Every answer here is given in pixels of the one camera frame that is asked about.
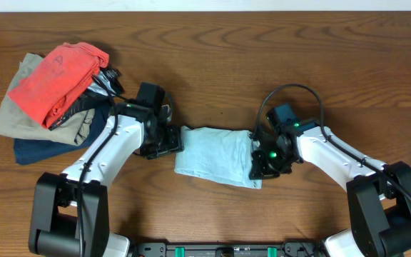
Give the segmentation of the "light blue t-shirt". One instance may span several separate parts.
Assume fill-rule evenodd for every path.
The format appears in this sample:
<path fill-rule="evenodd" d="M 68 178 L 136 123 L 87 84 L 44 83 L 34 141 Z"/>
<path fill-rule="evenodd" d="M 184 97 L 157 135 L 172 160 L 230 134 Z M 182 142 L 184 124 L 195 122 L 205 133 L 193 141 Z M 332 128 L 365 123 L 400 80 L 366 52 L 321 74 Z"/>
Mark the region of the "light blue t-shirt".
<path fill-rule="evenodd" d="M 249 179 L 253 143 L 248 130 L 181 128 L 184 150 L 176 154 L 174 171 L 216 183 L 260 189 L 261 180 Z"/>

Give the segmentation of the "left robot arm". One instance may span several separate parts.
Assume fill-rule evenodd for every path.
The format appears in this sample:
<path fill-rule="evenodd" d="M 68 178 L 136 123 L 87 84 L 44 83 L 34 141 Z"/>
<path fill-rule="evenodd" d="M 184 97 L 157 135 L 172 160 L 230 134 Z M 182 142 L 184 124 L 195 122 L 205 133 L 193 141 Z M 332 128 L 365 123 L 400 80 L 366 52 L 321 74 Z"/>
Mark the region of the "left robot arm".
<path fill-rule="evenodd" d="M 182 151 L 171 105 L 120 103 L 87 151 L 60 174 L 36 182 L 29 250 L 40 256 L 129 256 L 131 241 L 111 232 L 108 191 L 127 159 Z"/>

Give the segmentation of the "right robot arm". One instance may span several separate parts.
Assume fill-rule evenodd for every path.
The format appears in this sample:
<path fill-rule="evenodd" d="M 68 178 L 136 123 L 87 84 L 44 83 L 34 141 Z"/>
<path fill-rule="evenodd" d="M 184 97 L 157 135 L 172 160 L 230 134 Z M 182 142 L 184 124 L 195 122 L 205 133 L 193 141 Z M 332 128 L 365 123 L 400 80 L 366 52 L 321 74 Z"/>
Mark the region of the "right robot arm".
<path fill-rule="evenodd" d="M 311 163 L 347 194 L 350 228 L 323 240 L 323 256 L 403 256 L 411 250 L 411 167 L 370 158 L 340 140 L 323 121 L 271 118 L 272 133 L 250 138 L 251 179 L 290 173 Z"/>

